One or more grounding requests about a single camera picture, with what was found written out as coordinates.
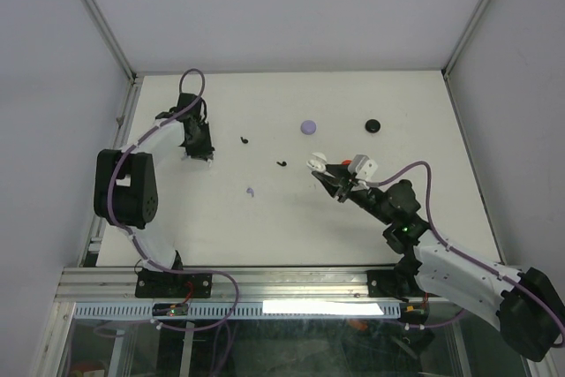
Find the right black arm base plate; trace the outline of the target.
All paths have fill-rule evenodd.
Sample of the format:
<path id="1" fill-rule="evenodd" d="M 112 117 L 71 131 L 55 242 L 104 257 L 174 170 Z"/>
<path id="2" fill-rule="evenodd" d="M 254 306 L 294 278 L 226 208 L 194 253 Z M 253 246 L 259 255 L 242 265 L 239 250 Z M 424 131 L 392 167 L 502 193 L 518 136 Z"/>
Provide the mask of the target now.
<path id="1" fill-rule="evenodd" d="M 370 269 L 365 274 L 370 298 L 387 297 L 407 302 L 409 298 L 424 296 L 413 278 L 401 275 L 394 269 Z"/>

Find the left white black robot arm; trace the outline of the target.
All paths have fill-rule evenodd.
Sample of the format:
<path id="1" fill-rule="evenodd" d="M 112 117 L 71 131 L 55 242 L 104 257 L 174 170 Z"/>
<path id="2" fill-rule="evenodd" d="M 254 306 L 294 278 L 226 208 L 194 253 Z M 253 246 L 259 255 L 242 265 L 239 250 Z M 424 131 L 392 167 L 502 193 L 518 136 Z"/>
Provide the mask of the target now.
<path id="1" fill-rule="evenodd" d="M 154 219 L 159 207 L 156 168 L 173 152 L 204 162 L 214 159 L 207 104 L 200 95 L 180 94 L 177 105 L 158 114 L 132 144 L 103 149 L 94 182 L 95 214 L 127 236 L 143 268 L 156 272 L 154 286 L 170 297 L 185 286 L 183 264 Z"/>

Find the white earbud charging case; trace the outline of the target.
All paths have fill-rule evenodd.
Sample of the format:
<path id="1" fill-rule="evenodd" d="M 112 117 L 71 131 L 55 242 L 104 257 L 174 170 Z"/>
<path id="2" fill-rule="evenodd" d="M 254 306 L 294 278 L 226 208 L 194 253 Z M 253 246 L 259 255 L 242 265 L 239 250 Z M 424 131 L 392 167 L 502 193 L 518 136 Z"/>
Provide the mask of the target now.
<path id="1" fill-rule="evenodd" d="M 312 153 L 306 165 L 310 171 L 325 173 L 327 171 L 327 157 L 321 152 Z"/>

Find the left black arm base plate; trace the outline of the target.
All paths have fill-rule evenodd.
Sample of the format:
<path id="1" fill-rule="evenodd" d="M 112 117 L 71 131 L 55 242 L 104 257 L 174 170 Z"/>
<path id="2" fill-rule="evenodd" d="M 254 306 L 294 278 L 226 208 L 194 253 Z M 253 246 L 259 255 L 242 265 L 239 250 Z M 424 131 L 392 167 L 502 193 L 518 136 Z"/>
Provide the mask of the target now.
<path id="1" fill-rule="evenodd" d="M 212 287 L 211 274 L 176 275 L 143 268 L 138 272 L 135 297 L 177 299 L 191 295 L 190 299 L 210 298 Z"/>

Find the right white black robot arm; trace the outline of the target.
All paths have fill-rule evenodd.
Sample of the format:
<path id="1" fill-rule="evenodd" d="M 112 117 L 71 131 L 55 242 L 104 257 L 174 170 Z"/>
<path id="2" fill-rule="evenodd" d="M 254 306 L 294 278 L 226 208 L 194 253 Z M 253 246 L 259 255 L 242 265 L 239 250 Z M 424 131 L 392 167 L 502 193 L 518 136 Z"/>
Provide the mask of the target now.
<path id="1" fill-rule="evenodd" d="M 372 180 L 377 164 L 365 155 L 340 164 L 311 159 L 307 167 L 333 199 L 350 201 L 385 224 L 383 237 L 402 257 L 395 286 L 403 294 L 422 290 L 445 298 L 490 324 L 530 361 L 563 348 L 564 303 L 546 274 L 483 259 L 441 235 L 430 215 L 420 216 L 431 200 L 418 202 L 404 174 L 416 167 L 430 174 L 427 162 L 416 161 L 382 182 Z"/>

